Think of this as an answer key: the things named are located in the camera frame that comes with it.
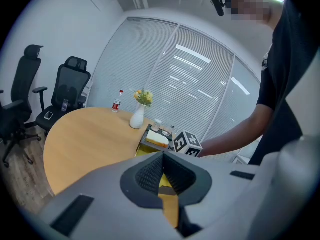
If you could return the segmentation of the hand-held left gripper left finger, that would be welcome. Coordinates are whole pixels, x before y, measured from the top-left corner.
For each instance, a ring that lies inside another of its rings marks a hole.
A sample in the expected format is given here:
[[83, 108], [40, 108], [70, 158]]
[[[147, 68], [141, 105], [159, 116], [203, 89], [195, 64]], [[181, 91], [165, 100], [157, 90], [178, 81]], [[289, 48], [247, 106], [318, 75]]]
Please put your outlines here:
[[71, 240], [180, 240], [163, 201], [142, 187], [162, 174], [161, 152], [93, 170], [56, 195], [40, 212], [52, 229]]

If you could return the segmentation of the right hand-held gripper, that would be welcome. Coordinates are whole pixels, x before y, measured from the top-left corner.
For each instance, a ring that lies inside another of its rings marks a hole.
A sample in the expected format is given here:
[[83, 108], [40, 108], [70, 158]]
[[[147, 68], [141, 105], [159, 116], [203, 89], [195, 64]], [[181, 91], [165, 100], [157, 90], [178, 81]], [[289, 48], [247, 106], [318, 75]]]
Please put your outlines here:
[[201, 143], [195, 134], [182, 131], [173, 141], [176, 153], [198, 157], [203, 150]]

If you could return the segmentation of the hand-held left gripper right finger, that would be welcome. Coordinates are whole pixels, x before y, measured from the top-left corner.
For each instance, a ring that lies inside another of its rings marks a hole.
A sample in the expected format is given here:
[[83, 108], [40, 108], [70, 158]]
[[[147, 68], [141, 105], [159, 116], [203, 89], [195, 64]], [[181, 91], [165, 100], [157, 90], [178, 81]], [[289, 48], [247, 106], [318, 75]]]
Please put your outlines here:
[[274, 240], [299, 217], [320, 181], [320, 138], [303, 136], [259, 166], [165, 152], [196, 175], [182, 192], [177, 228], [162, 227], [165, 240]]

